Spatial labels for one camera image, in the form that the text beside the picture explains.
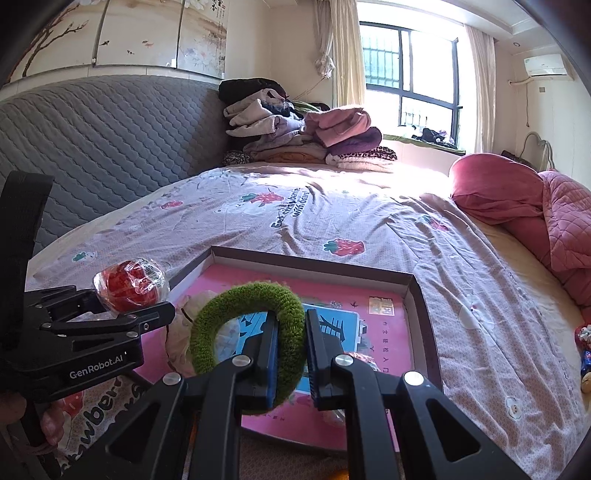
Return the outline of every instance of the painted wardrobe door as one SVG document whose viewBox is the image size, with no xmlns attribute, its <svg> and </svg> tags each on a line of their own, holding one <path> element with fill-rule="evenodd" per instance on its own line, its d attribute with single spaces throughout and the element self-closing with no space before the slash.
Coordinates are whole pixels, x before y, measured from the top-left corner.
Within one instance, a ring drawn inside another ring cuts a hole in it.
<svg viewBox="0 0 591 480">
<path fill-rule="evenodd" d="M 111 0 L 97 65 L 175 67 L 182 0 Z"/>
<path fill-rule="evenodd" d="M 178 68 L 223 79 L 231 0 L 186 0 L 178 42 Z"/>
<path fill-rule="evenodd" d="M 16 65 L 11 81 L 48 70 L 90 65 L 106 4 L 106 0 L 72 2 L 37 34 Z"/>
</svg>

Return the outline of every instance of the pink pillow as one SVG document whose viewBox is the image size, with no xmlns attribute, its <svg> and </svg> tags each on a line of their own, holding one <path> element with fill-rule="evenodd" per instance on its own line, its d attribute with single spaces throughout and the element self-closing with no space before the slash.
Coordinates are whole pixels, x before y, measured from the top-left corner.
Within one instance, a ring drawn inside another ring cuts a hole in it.
<svg viewBox="0 0 591 480">
<path fill-rule="evenodd" d="M 452 199 L 489 225 L 542 217 L 543 181 L 529 167 L 492 153 L 466 155 L 452 165 Z"/>
</svg>

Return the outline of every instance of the bed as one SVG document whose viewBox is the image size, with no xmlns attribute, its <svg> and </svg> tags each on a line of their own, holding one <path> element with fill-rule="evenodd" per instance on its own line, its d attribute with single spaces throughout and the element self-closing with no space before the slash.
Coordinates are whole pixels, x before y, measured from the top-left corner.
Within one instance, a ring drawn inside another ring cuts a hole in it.
<svg viewBox="0 0 591 480">
<path fill-rule="evenodd" d="M 521 244 L 467 217 L 448 192 L 445 175 L 404 164 L 393 174 L 216 168 L 62 236 L 31 260 L 27 288 L 86 288 L 138 255 L 174 274 L 211 245 L 412 272 L 445 393 L 532 479 L 554 480 L 591 426 L 573 339 L 580 312 Z M 363 248 L 331 248 L 339 239 Z M 243 465 L 242 479 L 322 479 L 345 465 L 252 439 L 242 448 L 262 458 Z"/>
</svg>

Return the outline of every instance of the curtain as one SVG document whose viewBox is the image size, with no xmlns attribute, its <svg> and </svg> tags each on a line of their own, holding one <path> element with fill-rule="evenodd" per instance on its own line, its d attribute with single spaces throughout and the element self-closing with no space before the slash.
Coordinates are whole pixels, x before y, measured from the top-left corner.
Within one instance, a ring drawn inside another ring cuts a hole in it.
<svg viewBox="0 0 591 480">
<path fill-rule="evenodd" d="M 496 61 L 495 43 L 486 33 L 466 25 L 476 76 L 475 152 L 492 152 L 495 138 Z"/>
<path fill-rule="evenodd" d="M 335 70 L 335 106 L 363 105 L 365 66 L 356 0 L 315 0 L 317 43 L 320 58 L 316 69 L 323 78 Z M 333 59 L 329 57 L 332 45 Z"/>
<path fill-rule="evenodd" d="M 335 69 L 333 59 L 330 57 L 334 35 L 329 0 L 314 2 L 314 20 L 316 22 L 316 44 L 320 52 L 320 58 L 314 62 L 314 65 L 316 65 L 318 75 L 329 79 Z"/>
<path fill-rule="evenodd" d="M 336 106 L 363 105 L 365 66 L 356 0 L 330 0 L 335 36 L 334 60 Z"/>
</svg>

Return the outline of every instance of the person's hand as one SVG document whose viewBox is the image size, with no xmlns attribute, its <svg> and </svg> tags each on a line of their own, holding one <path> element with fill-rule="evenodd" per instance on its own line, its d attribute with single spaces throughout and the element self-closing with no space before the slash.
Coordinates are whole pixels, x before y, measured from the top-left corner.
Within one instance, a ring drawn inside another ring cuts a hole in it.
<svg viewBox="0 0 591 480">
<path fill-rule="evenodd" d="M 18 393 L 0 394 L 0 424 L 10 425 L 25 414 L 27 401 Z M 54 402 L 43 413 L 41 431 L 49 445 L 57 445 L 64 436 L 64 416 L 58 402 Z"/>
<path fill-rule="evenodd" d="M 49 445 L 57 445 L 64 436 L 64 414 L 60 401 L 52 403 L 41 418 L 41 431 Z"/>
<path fill-rule="evenodd" d="M 27 401 L 18 393 L 0 394 L 0 423 L 10 425 L 19 421 L 26 408 Z"/>
</svg>

